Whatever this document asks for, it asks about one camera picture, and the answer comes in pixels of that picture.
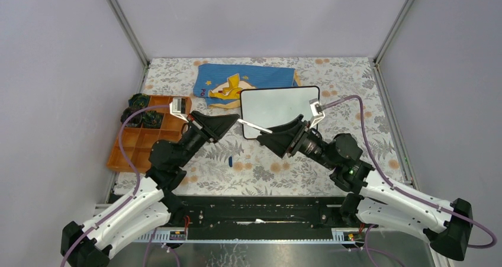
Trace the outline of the white marker pen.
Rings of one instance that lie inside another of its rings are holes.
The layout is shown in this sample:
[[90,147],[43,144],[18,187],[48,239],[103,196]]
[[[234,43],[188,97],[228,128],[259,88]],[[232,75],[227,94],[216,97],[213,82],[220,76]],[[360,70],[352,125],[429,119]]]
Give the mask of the white marker pen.
[[256,130],[258,130],[260,132],[263,132],[263,133],[267,133],[267,134],[273,133],[272,130],[269,130],[267,128],[263,128],[263,127],[258,126],[256,124],[253,124],[253,123],[250,123],[250,122],[248,122],[248,121],[246,121],[244,119],[241,119],[241,118],[237,119],[237,122],[240,123],[240,124],[246,125],[248,127],[254,128],[254,129],[256,129]]

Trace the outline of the black framed whiteboard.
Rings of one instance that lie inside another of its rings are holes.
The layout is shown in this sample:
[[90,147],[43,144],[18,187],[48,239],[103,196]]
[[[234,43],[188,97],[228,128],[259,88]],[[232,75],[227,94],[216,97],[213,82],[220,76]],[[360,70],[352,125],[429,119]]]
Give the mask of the black framed whiteboard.
[[241,116],[263,128],[283,125],[300,114],[310,121],[313,114],[309,102],[319,97],[317,86],[246,89],[240,94]]

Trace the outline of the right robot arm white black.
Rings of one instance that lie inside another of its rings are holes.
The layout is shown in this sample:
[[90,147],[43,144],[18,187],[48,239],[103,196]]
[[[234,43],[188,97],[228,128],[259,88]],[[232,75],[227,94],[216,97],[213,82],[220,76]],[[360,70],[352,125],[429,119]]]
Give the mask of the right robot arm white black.
[[443,200],[385,179],[361,159],[362,149],[350,133],[337,134],[328,143],[302,115],[256,139],[279,157],[301,153],[330,169],[329,178],[347,193],[339,211],[344,225],[387,226],[421,239],[449,259],[465,260],[472,232],[470,202]]

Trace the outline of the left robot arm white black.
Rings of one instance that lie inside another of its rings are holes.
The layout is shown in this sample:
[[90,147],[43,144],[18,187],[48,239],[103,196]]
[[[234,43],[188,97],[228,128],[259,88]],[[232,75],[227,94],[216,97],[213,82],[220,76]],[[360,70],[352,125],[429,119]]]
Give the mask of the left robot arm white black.
[[150,169],[128,193],[83,224],[62,231],[61,265],[107,266],[131,242],[156,227],[177,226],[185,206],[173,193],[186,176],[184,166],[206,143],[216,143],[235,125],[238,114],[209,116],[193,111],[188,130],[177,142],[158,140]]

